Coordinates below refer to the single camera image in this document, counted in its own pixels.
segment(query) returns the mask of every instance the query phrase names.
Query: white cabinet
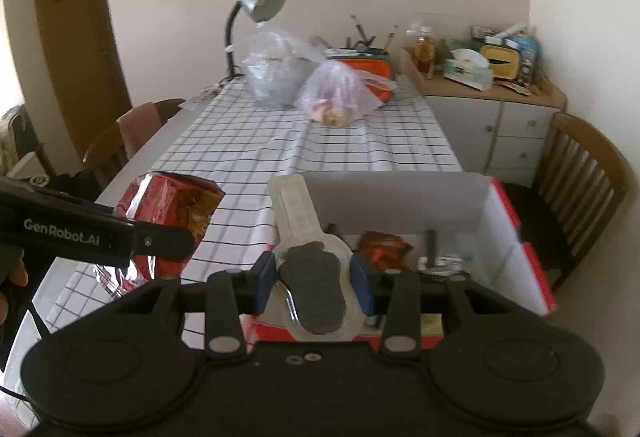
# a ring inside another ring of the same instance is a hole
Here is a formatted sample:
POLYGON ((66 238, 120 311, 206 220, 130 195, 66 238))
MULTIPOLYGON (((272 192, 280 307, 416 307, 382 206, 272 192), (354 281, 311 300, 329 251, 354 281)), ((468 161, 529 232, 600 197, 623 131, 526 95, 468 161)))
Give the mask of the white cabinet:
POLYGON ((500 101, 425 96, 466 172, 484 173, 497 130, 500 101))
POLYGON ((491 157, 491 167, 537 168, 544 147, 544 139, 498 136, 491 157))
POLYGON ((498 135, 544 139, 551 118, 557 111, 549 106, 506 102, 498 135))
POLYGON ((468 97, 425 99, 464 171, 533 184, 557 108, 468 97))

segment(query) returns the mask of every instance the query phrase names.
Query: cabinet door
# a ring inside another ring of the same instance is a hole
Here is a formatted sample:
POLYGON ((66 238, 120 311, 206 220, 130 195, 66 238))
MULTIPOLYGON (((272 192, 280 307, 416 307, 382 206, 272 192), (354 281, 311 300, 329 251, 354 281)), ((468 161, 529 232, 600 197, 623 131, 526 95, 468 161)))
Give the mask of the cabinet door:
POLYGON ((556 112, 557 108, 549 106, 506 102, 498 135, 544 139, 556 112))
POLYGON ((544 147, 544 139, 498 136, 490 166, 491 168, 537 168, 544 147))
POLYGON ((425 96, 465 172, 484 173, 498 124, 500 101, 425 96))

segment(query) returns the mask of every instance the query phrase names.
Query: dining table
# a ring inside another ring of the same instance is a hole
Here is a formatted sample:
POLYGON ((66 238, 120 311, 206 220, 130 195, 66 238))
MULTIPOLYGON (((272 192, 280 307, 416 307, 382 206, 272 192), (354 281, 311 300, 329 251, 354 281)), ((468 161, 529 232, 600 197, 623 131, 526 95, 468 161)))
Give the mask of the dining table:
MULTIPOLYGON (((296 108, 265 110, 244 78, 227 83, 196 109, 183 109, 132 157, 97 202, 115 206, 129 183, 150 170, 211 179, 225 196, 206 235, 184 267, 183 283, 206 281, 212 273, 248 270, 273 247, 278 233, 268 182, 305 171, 460 172, 455 154, 424 98, 404 77, 392 99, 344 127, 311 121, 296 108)), ((105 269, 57 258, 33 302, 56 331, 100 308, 122 291, 104 279, 105 269)), ((38 339, 30 316, 22 321, 4 375, 4 386, 22 391, 22 358, 38 339)), ((204 314, 186 317, 183 341, 204 347, 204 314)), ((20 421, 37 419, 28 403, 10 398, 20 421)))

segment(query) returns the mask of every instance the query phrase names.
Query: plastic bag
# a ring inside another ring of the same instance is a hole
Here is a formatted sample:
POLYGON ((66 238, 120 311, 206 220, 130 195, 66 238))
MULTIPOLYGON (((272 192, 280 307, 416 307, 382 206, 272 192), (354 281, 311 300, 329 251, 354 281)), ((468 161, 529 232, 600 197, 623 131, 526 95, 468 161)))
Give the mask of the plastic bag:
POLYGON ((382 106, 382 101, 367 88, 367 82, 385 84, 389 90, 394 87, 386 78, 328 60, 306 80, 296 105, 316 122, 344 126, 382 106))
POLYGON ((325 60, 322 52, 284 29, 262 30, 240 44, 249 45, 242 61, 249 87, 269 110, 292 107, 303 83, 325 60))
POLYGON ((360 80, 367 85, 369 91, 382 102, 387 102, 391 99, 398 89, 398 86, 393 81, 383 76, 371 74, 366 70, 356 70, 356 72, 360 76, 360 80))

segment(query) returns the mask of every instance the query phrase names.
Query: brown cloth on chair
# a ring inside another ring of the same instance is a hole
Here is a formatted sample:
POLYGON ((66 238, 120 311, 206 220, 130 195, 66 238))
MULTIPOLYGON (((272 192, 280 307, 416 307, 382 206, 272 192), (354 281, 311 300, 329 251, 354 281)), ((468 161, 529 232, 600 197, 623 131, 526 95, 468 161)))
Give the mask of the brown cloth on chair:
POLYGON ((152 102, 146 102, 118 118, 127 158, 131 159, 160 130, 160 116, 152 102))

